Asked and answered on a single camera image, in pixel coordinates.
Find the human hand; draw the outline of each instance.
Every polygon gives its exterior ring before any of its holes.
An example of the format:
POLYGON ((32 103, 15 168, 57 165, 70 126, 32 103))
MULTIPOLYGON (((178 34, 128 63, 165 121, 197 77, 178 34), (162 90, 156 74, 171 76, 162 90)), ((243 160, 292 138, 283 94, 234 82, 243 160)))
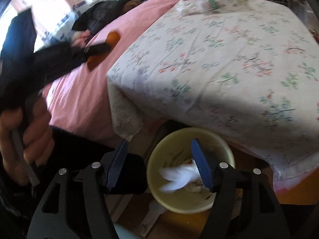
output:
POLYGON ((77 31, 71 39, 72 47, 85 48, 88 43, 87 39, 90 35, 91 35, 91 32, 89 30, 77 31))
MULTIPOLYGON (((46 164, 53 148, 54 140, 49 127, 51 114, 47 110, 45 100, 40 97, 33 107, 34 119, 25 130, 23 142, 27 145, 24 159, 28 163, 35 162, 37 166, 46 164)), ((11 141, 10 132, 22 121, 22 110, 7 110, 0 115, 0 152, 3 167, 10 178, 20 186, 26 186, 29 178, 22 167, 18 154, 11 141)))

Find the yellow bowl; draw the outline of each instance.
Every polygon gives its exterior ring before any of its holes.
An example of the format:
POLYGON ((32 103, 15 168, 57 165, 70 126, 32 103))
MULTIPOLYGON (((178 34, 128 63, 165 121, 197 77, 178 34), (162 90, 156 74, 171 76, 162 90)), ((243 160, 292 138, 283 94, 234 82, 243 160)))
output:
POLYGON ((190 144, 198 138, 207 152, 213 152, 220 161, 235 168, 234 155, 227 143, 217 134, 201 128, 184 128, 166 136, 153 150, 147 165, 147 182, 154 198, 170 211, 182 214, 194 214, 210 209, 215 194, 206 199, 210 192, 200 193, 179 189, 174 193, 159 191, 168 181, 161 177, 160 168, 175 167, 192 158, 190 144))

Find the white tissue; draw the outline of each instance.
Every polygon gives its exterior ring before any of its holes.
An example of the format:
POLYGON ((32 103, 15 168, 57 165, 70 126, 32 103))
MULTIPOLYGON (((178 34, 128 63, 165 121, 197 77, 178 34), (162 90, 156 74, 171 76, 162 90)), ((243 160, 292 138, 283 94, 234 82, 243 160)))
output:
POLYGON ((185 187, 188 183, 196 181, 200 178, 198 168, 195 161, 191 164, 183 164, 178 167, 168 167, 159 170, 161 176, 170 181, 159 188, 160 191, 174 192, 185 187))

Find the plastic bottle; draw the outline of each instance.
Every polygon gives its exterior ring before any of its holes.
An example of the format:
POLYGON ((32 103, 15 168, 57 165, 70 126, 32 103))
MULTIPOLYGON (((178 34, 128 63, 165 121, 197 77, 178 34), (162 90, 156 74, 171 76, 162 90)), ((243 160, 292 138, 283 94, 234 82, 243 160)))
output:
POLYGON ((228 13, 249 10, 249 0, 180 0, 176 10, 184 15, 203 14, 207 12, 228 13))

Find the pink bed sheet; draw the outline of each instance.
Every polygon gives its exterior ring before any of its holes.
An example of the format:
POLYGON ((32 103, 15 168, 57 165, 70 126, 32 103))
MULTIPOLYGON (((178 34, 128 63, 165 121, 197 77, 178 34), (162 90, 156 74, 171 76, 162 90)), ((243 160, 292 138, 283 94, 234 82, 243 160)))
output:
POLYGON ((111 54, 92 72, 83 64, 54 81, 47 93, 52 114, 51 125, 109 146, 117 136, 113 132, 106 73, 126 49, 179 0, 149 0, 114 20, 88 45, 105 40, 110 31, 121 34, 111 54))

